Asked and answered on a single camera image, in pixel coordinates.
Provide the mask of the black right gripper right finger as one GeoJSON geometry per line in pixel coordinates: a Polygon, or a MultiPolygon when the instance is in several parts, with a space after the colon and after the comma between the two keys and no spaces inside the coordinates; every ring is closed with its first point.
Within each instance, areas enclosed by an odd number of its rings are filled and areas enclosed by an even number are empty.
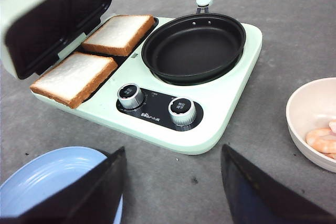
{"type": "Polygon", "coordinates": [[[279,183],[229,145],[221,152],[234,223],[335,223],[335,216],[279,183]]]}

